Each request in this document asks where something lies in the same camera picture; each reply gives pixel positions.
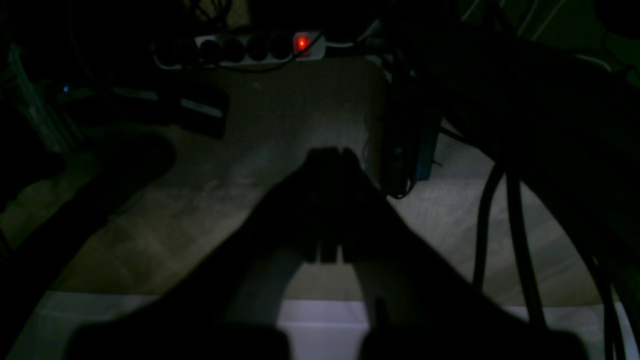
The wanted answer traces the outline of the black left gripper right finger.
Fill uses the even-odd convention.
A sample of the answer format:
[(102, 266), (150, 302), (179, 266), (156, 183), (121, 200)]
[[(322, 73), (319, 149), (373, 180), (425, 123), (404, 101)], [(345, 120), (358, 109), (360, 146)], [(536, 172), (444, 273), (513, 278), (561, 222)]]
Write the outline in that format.
[(361, 360), (587, 360), (574, 333), (519, 319), (473, 289), (342, 152), (345, 241), (370, 316)]

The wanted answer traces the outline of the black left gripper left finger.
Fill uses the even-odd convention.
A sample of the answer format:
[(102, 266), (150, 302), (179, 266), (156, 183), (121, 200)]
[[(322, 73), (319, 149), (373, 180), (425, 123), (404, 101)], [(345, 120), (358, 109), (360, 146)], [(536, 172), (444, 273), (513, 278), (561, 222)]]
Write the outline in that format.
[(338, 212), (344, 154), (311, 150), (250, 215), (165, 295), (76, 331), (67, 360), (290, 360), (277, 327), (291, 278), (318, 251), (321, 219)]

